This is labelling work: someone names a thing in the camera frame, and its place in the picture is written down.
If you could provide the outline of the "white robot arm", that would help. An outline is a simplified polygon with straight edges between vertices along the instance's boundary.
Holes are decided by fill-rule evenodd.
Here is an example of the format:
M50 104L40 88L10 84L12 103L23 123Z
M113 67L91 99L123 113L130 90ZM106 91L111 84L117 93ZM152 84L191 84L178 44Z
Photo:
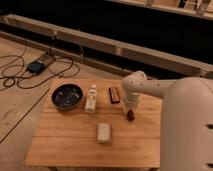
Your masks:
M213 79L149 80L136 71L121 85L127 108L141 94L162 100L160 171L213 171Z

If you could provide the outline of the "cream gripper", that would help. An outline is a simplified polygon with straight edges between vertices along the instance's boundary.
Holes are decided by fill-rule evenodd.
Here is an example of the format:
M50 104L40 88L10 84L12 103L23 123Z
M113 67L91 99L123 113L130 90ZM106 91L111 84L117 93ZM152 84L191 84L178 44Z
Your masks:
M138 105L139 94L138 93L126 93L123 98L122 110L124 114L127 114L129 109L135 109Z

